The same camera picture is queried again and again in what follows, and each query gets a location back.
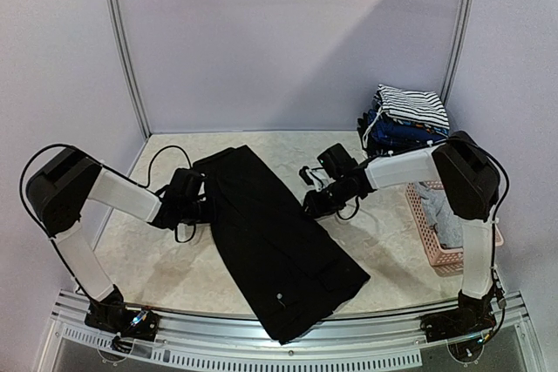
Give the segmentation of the black white striped shirt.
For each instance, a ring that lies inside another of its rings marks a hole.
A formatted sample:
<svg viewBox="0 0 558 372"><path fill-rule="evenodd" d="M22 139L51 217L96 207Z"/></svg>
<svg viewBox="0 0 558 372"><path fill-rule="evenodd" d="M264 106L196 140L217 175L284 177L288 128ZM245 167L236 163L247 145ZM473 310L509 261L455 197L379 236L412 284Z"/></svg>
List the black white striped shirt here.
<svg viewBox="0 0 558 372"><path fill-rule="evenodd" d="M377 94L382 111L392 119L450 129L446 108L435 91L408 91L379 85Z"/></svg>

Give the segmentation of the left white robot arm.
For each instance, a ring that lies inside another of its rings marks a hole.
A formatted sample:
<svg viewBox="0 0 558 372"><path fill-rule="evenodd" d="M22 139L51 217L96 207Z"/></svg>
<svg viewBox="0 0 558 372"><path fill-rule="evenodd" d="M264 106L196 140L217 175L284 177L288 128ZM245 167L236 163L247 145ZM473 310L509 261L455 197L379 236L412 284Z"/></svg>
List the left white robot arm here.
<svg viewBox="0 0 558 372"><path fill-rule="evenodd" d="M204 192L206 177L179 167L159 190L125 176L75 145L51 144L25 164L18 192L24 210L44 232L58 258L85 296L99 303L97 319L110 331L129 325L129 313L109 299L115 285L105 272L88 227L97 214L117 211L151 227L178 233L215 219L214 200Z"/></svg>

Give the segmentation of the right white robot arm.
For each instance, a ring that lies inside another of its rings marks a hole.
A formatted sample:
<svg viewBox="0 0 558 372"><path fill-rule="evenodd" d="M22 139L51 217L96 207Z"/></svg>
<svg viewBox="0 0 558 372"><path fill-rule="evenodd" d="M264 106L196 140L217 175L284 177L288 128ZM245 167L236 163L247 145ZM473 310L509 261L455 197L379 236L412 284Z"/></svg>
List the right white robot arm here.
<svg viewBox="0 0 558 372"><path fill-rule="evenodd" d="M483 322L485 310L475 300L493 289L496 247L495 214L503 173L463 131L447 140L358 163L342 145L318 157L328 178L316 182L303 199L303 210L319 219L345 208L348 201L392 186L438 181L453 214L463 222L463 279L461 294L473 300L456 308L451 326L468 334Z"/></svg>

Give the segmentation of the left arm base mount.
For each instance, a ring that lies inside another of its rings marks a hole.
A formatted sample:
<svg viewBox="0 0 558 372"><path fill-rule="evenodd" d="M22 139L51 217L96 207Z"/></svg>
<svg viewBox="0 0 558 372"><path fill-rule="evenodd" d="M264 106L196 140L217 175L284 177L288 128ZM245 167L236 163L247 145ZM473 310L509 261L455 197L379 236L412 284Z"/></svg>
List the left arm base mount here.
<svg viewBox="0 0 558 372"><path fill-rule="evenodd" d="M160 316L147 307L129 308L122 293L114 286L104 299L90 299L85 325L123 338L153 342L159 330Z"/></svg>

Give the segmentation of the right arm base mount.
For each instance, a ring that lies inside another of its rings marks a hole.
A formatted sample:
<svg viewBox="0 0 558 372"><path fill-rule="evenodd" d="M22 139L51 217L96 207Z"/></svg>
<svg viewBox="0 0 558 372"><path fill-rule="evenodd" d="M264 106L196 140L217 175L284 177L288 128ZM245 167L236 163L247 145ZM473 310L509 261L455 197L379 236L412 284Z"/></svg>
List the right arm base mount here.
<svg viewBox="0 0 558 372"><path fill-rule="evenodd" d="M505 319L506 300L501 288L492 287L480 299L458 292L458 306L420 316L420 329L428 342L448 340L489 330L480 343L488 342L500 331Z"/></svg>

